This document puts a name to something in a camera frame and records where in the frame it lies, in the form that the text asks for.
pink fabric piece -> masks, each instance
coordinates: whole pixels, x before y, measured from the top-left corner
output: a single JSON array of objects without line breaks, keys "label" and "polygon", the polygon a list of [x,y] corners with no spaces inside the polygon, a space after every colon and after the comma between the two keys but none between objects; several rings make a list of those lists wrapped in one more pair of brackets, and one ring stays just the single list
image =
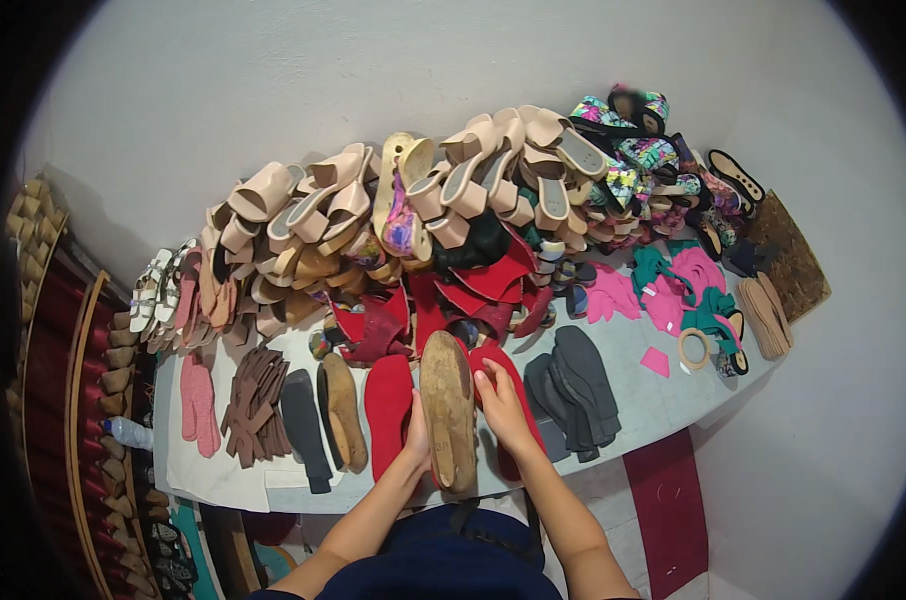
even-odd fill
[{"label": "pink fabric piece", "polygon": [[699,306],[703,299],[703,291],[709,287],[720,288],[720,292],[727,293],[727,279],[723,271],[711,260],[702,247],[687,247],[673,257],[670,271],[677,277],[684,278],[693,289],[693,306]]},{"label": "pink fabric piece", "polygon": [[192,407],[196,449],[200,456],[209,458],[220,449],[220,429],[217,427],[213,404],[213,380],[200,355],[190,352],[183,359],[179,375],[179,393],[183,401],[183,440],[186,437],[187,407]]},{"label": "pink fabric piece", "polygon": [[661,274],[647,287],[655,292],[655,295],[643,294],[643,304],[646,305],[646,312],[650,315],[652,324],[657,331],[666,331],[679,338],[683,330],[680,323],[684,319],[684,309],[692,310],[692,307],[684,302],[687,286],[673,277],[667,278]]},{"label": "pink fabric piece", "polygon": [[670,378],[670,357],[652,346],[646,348],[639,364],[664,378]]},{"label": "pink fabric piece", "polygon": [[731,323],[730,320],[729,320],[728,318],[724,317],[723,315],[713,315],[713,318],[716,319],[716,321],[717,321],[720,325],[726,326],[726,328],[727,328],[728,330],[730,330],[730,331],[733,332],[733,341],[736,342],[736,348],[737,348],[737,350],[741,350],[741,351],[742,351],[742,350],[743,350],[743,342],[740,342],[739,336],[736,335],[736,329],[734,329],[734,324]]},{"label": "pink fabric piece", "polygon": [[631,321],[639,319],[639,301],[630,278],[610,265],[589,262],[596,269],[596,283],[586,288],[586,320],[596,323],[602,316],[609,321],[615,311]]}]

shoe sole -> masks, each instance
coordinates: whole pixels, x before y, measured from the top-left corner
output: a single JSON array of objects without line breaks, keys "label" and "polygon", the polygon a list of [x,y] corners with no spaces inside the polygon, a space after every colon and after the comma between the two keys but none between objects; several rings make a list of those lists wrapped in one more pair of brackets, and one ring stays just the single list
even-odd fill
[{"label": "shoe sole", "polygon": [[436,484],[462,494],[476,484],[473,379],[467,357],[447,331],[436,331],[423,347],[419,393]]},{"label": "shoe sole", "polygon": [[342,462],[351,472],[359,474],[367,466],[367,443],[360,428],[356,407],[356,384],[347,362],[339,354],[323,357],[326,371],[326,396],[330,428]]}]

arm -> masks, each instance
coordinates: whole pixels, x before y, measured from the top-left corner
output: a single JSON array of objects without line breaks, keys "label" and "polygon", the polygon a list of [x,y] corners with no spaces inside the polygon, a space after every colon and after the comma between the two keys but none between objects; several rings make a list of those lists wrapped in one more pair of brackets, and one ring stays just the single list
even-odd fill
[{"label": "arm", "polygon": [[639,598],[610,551],[600,523],[567,487],[530,433],[506,369],[490,359],[483,359],[483,364],[496,379],[494,388],[482,370],[473,376],[486,423],[519,467],[523,485],[563,567],[570,598]]},{"label": "arm", "polygon": [[327,581],[353,561],[374,556],[421,476],[430,470],[429,439],[420,393],[412,391],[406,445],[373,488],[333,526],[315,554],[269,587],[313,600]]}]

plastic water bottle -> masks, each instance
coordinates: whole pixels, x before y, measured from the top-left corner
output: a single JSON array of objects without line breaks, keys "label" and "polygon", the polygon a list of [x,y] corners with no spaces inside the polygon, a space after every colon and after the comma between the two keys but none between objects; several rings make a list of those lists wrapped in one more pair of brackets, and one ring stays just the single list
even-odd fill
[{"label": "plastic water bottle", "polygon": [[153,452],[153,429],[149,427],[133,422],[125,416],[111,416],[102,422],[102,428],[123,446]]}]

hand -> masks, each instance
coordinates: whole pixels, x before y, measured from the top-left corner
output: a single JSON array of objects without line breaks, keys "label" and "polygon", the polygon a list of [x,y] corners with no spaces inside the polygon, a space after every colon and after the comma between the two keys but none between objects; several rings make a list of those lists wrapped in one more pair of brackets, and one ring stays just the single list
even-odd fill
[{"label": "hand", "polygon": [[533,434],[530,433],[530,426],[526,422],[526,415],[523,414],[517,390],[514,388],[513,379],[510,378],[507,369],[489,358],[483,358],[483,365],[496,380],[494,389],[491,377],[483,370],[473,373],[476,389],[480,392],[480,398],[483,399],[483,414],[486,417],[486,424],[493,430],[500,444],[506,447],[511,454],[516,455],[529,450],[530,447],[538,450],[540,447]]},{"label": "hand", "polygon": [[410,425],[406,429],[406,445],[403,446],[403,452],[417,465],[419,474],[424,474],[433,467],[430,460],[430,436],[426,431],[426,415],[423,414],[420,390],[412,391]]}]

